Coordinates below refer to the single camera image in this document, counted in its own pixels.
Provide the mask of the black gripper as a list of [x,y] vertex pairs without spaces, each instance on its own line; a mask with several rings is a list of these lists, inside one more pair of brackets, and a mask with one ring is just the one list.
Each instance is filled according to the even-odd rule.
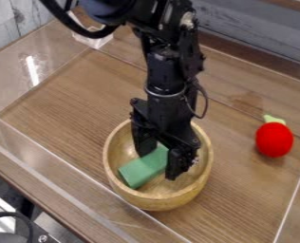
[[169,149],[165,178],[176,180],[197,161],[201,141],[190,126],[196,117],[197,92],[131,99],[134,146],[141,157],[150,154],[161,142]]

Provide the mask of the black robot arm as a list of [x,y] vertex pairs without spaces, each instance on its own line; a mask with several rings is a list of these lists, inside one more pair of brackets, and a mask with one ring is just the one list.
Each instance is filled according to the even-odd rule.
[[147,66],[143,90],[147,98],[131,99],[131,128],[137,152],[168,148],[165,177],[176,179],[194,164],[201,141],[190,126],[204,118],[197,99],[208,92],[197,79],[206,56],[200,48],[198,19],[192,0],[79,0],[89,17],[103,24],[85,29],[57,0],[39,0],[62,24],[90,39],[107,37],[130,25],[141,42]]

